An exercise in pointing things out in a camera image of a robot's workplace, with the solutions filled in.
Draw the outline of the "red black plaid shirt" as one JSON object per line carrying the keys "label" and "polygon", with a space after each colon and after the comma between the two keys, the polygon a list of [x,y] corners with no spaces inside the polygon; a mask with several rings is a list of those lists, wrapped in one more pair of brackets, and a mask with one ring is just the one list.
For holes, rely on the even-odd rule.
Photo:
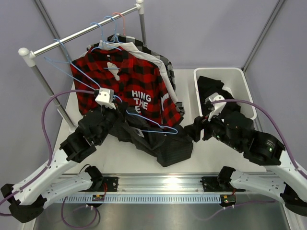
{"label": "red black plaid shirt", "polygon": [[182,120],[159,68],[122,47],[112,50],[92,47],[70,67],[76,89],[112,89],[134,112],[164,126],[173,127]]}

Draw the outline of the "aluminium rail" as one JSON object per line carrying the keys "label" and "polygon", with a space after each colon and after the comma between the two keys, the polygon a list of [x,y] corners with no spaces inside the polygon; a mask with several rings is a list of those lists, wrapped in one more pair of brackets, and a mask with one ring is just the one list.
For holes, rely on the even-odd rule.
{"label": "aluminium rail", "polygon": [[217,174],[103,174],[99,188],[89,189],[85,177],[64,174],[51,184],[49,194],[61,197],[78,192],[117,194],[183,194],[183,193],[232,193],[231,188],[221,188]]}

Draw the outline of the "pink hanger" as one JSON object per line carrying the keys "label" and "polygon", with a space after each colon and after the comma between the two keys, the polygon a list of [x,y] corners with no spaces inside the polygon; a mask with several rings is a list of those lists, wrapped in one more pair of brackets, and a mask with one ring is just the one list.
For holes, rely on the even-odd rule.
{"label": "pink hanger", "polygon": [[112,15],[119,15],[122,18],[122,35],[126,35],[126,29],[125,29],[125,17],[119,13],[119,12],[114,12]]}

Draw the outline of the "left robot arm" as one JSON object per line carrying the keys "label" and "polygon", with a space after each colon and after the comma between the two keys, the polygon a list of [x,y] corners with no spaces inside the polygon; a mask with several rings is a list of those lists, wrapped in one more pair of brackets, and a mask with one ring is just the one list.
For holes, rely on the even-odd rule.
{"label": "left robot arm", "polygon": [[114,108],[101,106],[89,111],[50,160],[21,182],[5,184],[0,190],[10,203],[10,215],[21,223],[27,223],[59,199],[79,191],[100,190],[104,177],[95,166],[57,184],[54,181],[103,144],[114,124],[124,118],[127,107],[127,103],[115,102]]}

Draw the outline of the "plain black shirt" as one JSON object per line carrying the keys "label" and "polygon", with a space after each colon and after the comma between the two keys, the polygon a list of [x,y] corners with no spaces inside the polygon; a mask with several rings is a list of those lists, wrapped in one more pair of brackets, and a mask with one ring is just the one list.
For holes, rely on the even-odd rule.
{"label": "plain black shirt", "polygon": [[[231,93],[226,90],[223,90],[224,83],[221,80],[214,80],[204,76],[200,76],[197,80],[197,86],[199,90],[199,98],[201,103],[202,114],[205,115],[205,112],[208,110],[205,108],[205,99],[214,93],[218,93],[223,96],[225,99],[234,99]],[[218,115],[220,118],[225,118],[227,115],[232,112],[241,112],[241,106],[235,102],[226,103],[222,112]]]}

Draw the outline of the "grey black checked shirt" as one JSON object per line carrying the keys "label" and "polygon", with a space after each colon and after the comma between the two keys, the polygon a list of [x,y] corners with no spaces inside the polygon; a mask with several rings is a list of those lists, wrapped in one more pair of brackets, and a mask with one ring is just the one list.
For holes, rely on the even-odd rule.
{"label": "grey black checked shirt", "polygon": [[131,36],[116,34],[109,36],[107,40],[109,42],[115,41],[116,43],[122,43],[121,46],[125,48],[128,52],[133,54],[135,57],[139,59],[148,60],[155,64],[159,68],[160,75],[167,89],[167,94],[162,96],[162,101],[164,102],[168,98],[171,99],[172,102],[175,104],[175,108],[179,112],[180,116],[184,116],[184,105],[177,98],[175,74],[172,63],[169,61],[169,59],[150,50],[143,44],[142,41],[139,41]]}

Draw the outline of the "white plastic basket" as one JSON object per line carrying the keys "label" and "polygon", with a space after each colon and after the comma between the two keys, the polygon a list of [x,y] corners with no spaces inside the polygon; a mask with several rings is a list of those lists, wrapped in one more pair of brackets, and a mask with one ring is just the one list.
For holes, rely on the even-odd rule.
{"label": "white plastic basket", "polygon": [[243,71],[239,68],[197,68],[193,72],[194,83],[189,90],[190,111],[192,118],[202,116],[201,101],[199,97],[200,88],[197,80],[204,76],[213,80],[220,80],[224,86],[223,90],[228,91],[237,100],[252,102],[252,96]]}

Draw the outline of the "white shirt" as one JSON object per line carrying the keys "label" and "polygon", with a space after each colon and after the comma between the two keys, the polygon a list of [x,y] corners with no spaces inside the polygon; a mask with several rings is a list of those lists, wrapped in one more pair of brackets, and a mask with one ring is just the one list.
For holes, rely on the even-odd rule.
{"label": "white shirt", "polygon": [[171,68],[167,67],[167,65],[158,57],[142,52],[140,51],[134,43],[109,43],[111,46],[118,47],[121,50],[125,50],[135,56],[138,59],[147,60],[153,64],[155,64],[160,71],[160,75],[165,83],[165,86],[167,88],[167,91],[169,93],[170,98],[174,103],[178,103],[178,97],[176,94],[176,83],[175,83],[175,77],[174,77],[174,71]]}

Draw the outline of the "metal clothes rack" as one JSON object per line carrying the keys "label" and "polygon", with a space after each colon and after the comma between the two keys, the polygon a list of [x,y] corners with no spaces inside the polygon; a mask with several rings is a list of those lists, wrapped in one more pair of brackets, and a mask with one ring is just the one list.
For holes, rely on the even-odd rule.
{"label": "metal clothes rack", "polygon": [[58,40],[55,41],[54,43],[47,45],[43,48],[40,48],[36,51],[30,51],[29,49],[22,47],[18,50],[18,54],[19,56],[21,56],[23,58],[23,60],[25,61],[26,65],[28,67],[30,67],[30,69],[33,71],[34,75],[37,77],[37,79],[40,81],[40,83],[42,84],[42,86],[44,87],[44,89],[46,90],[47,94],[49,96],[53,96],[54,92],[52,91],[50,85],[47,83],[46,79],[44,78],[43,74],[41,73],[40,69],[38,68],[38,66],[36,65],[35,62],[35,58],[62,45],[65,44],[67,42],[70,42],[82,35],[85,35],[95,29],[97,29],[99,26],[103,26],[106,25],[110,22],[112,22],[113,20],[116,20],[118,18],[120,18],[121,16],[125,16],[128,15],[132,12],[137,11],[139,14],[139,18],[140,18],[140,26],[141,26],[141,34],[142,34],[142,41],[144,45],[147,45],[146,42],[146,31],[145,31],[145,22],[144,22],[144,1],[142,0],[137,0],[136,3],[134,4],[134,6],[130,9],[127,9],[121,13],[115,14],[114,16],[110,17],[110,18],[106,18],[105,20],[97,23],[97,24],[93,24],[89,27],[86,27],[78,32],[75,32],[67,37],[64,38],[60,38],[59,34],[55,28],[55,26],[53,25],[53,22],[43,4],[43,2],[41,0],[35,0],[33,1],[34,5],[37,7],[38,11],[40,12],[41,16],[43,17],[44,22],[46,22],[47,27],[49,28],[50,32],[52,33],[52,35],[55,36],[55,38],[57,38]]}

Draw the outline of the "dark pinstriped shirt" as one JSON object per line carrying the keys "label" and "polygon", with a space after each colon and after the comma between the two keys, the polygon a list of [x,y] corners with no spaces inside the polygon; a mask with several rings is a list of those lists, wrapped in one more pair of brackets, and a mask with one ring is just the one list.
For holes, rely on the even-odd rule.
{"label": "dark pinstriped shirt", "polygon": [[176,124],[171,129],[151,127],[150,122],[136,115],[136,110],[131,106],[127,108],[125,115],[125,120],[117,120],[110,131],[110,135],[119,141],[134,144],[136,149],[156,157],[157,162],[163,167],[191,157],[192,138],[181,125]]}

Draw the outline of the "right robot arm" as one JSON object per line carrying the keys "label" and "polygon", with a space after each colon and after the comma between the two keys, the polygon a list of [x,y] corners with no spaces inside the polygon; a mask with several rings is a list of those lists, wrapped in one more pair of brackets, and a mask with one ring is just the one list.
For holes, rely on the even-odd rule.
{"label": "right robot arm", "polygon": [[224,166],[216,179],[202,179],[204,190],[249,190],[284,204],[298,215],[307,215],[306,178],[295,168],[285,145],[271,134],[256,131],[251,119],[239,112],[233,112],[224,119],[198,116],[184,129],[194,141],[215,138],[241,153],[249,162],[263,166],[278,176],[276,179],[265,179]]}

